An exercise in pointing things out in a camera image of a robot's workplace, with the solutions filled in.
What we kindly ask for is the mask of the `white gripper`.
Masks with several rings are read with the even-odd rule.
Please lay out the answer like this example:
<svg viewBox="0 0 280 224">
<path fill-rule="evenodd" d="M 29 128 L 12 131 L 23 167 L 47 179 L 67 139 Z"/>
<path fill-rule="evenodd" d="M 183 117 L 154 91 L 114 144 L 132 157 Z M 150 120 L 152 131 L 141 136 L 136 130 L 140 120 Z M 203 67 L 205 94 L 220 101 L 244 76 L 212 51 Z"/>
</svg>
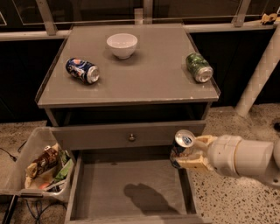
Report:
<svg viewBox="0 0 280 224">
<path fill-rule="evenodd" d="M 192 155 L 189 157 L 177 157 L 176 162 L 180 168 L 208 172 L 213 169 L 221 176 L 238 177 L 235 169 L 235 151 L 240 136 L 196 136 L 193 147 L 207 152 L 207 158 L 202 155 Z"/>
</svg>

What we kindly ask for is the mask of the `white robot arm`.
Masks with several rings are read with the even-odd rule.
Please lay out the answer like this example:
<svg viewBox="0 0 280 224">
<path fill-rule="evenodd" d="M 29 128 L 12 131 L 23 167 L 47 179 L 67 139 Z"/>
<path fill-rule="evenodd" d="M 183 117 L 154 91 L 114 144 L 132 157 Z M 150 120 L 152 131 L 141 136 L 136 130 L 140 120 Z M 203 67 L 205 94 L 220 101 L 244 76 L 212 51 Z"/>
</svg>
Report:
<svg viewBox="0 0 280 224">
<path fill-rule="evenodd" d="M 279 62 L 279 31 L 274 31 L 253 75 L 236 105 L 239 116 L 253 106 Z M 178 169 L 214 170 L 221 176 L 247 177 L 280 189 L 280 143 L 246 140 L 241 136 L 195 136 L 182 129 L 175 134 L 170 155 Z"/>
</svg>

